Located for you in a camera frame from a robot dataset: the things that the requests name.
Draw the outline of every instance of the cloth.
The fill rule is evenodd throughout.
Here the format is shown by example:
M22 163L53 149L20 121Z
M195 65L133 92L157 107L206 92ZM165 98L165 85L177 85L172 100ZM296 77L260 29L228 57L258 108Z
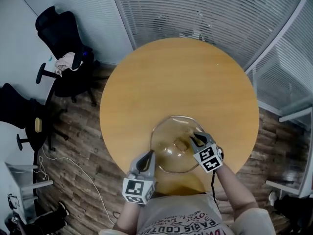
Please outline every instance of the cloth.
M102 230L100 235L123 235ZM242 213L231 227L222 221L213 198L208 194L167 196L151 199L141 209L138 235L274 235L266 210L252 208Z
M55 73L57 73L60 77L62 77L62 72L66 69L72 70L72 64L74 61L74 52L69 52L65 54L62 58L55 62Z

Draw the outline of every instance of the window blinds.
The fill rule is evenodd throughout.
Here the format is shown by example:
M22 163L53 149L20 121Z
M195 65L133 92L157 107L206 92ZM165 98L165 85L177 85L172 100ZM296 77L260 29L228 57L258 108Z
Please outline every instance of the window blinds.
M53 5L58 12L72 11L82 42L99 61L117 64L133 50L114 0L25 1L37 15Z
M167 37L191 37L217 46L246 69L275 37L299 0L116 2L135 47Z
M248 74L260 101L282 112L312 104L312 25L313 0L307 0L286 33Z

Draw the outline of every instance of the clear glass bowl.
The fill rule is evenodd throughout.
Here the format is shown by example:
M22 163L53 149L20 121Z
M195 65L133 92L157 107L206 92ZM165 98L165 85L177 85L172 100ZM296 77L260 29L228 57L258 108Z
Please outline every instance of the clear glass bowl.
M189 137L204 132L191 117L171 116L162 120L152 131L150 149L155 151L156 165L168 173L187 173L198 166Z

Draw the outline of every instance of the white cloth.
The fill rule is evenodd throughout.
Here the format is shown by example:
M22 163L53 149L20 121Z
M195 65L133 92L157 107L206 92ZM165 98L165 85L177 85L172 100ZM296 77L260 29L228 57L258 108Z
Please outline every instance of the white cloth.
M124 235L105 229L100 235ZM231 227L207 194L167 196L151 199L141 209L138 235L274 235L275 230L266 210L252 208L242 213Z
M62 77L62 72L66 69L71 69L72 70L72 64L74 61L74 56L75 53L74 52L69 52L67 54L65 54L62 58L60 58L58 61L55 62L55 73L57 73L60 77Z

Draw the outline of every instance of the black cable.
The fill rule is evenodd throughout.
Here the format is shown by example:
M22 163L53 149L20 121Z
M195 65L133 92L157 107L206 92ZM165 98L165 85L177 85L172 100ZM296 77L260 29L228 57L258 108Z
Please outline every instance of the black cable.
M213 194L214 202L215 202L217 208L220 210L219 205L217 204L217 201L215 198L215 191L214 191L214 186L213 186L214 185L214 179L215 179L215 173L216 173L216 170L214 170L213 174L212 174L211 188L212 188L212 194Z
M221 157L222 157L222 161L224 159L224 153L223 153L223 150L222 150L222 153L221 153ZM219 205L217 204L217 201L216 201L216 198L215 198L215 191L214 191L214 179L215 179L215 173L216 173L216 170L213 171L213 174L212 174L212 181L211 181L211 188L212 188L212 194L213 194L213 199L214 199L214 202L217 206L217 208L220 210L219 208Z

